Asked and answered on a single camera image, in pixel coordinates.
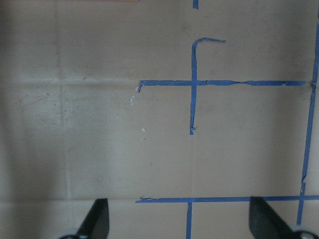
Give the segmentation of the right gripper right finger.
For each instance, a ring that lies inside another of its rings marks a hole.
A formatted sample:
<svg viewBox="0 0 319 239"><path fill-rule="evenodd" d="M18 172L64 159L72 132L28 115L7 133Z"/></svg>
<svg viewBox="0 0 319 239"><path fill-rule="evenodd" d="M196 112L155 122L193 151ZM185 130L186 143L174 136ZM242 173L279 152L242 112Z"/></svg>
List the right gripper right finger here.
<svg viewBox="0 0 319 239"><path fill-rule="evenodd" d="M317 239L319 237L309 230L291 228L262 197L250 198L249 229L255 239Z"/></svg>

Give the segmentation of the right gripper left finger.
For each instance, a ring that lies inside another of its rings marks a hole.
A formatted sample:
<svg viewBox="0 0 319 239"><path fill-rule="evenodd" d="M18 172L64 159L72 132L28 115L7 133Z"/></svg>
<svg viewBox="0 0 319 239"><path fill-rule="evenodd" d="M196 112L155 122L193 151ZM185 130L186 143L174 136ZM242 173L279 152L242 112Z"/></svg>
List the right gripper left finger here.
<svg viewBox="0 0 319 239"><path fill-rule="evenodd" d="M60 239L107 239L110 230L108 199L96 199L84 221L75 233L59 237Z"/></svg>

